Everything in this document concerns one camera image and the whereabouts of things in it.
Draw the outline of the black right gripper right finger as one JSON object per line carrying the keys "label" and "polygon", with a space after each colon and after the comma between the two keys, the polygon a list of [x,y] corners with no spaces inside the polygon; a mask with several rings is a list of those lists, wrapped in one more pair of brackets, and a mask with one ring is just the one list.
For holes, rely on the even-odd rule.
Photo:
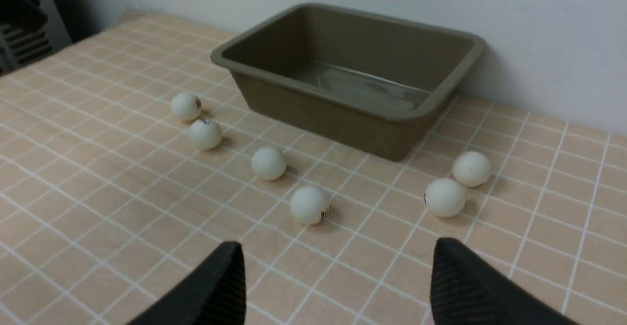
{"label": "black right gripper right finger", "polygon": [[437,239],[430,304],[436,325],[575,325],[456,238]]}

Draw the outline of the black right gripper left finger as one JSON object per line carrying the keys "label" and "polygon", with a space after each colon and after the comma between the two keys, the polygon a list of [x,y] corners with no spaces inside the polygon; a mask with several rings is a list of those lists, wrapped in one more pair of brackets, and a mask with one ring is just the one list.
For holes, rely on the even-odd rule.
{"label": "black right gripper left finger", "polygon": [[246,278],[242,245],[220,243],[195,269],[130,325],[243,325]]}

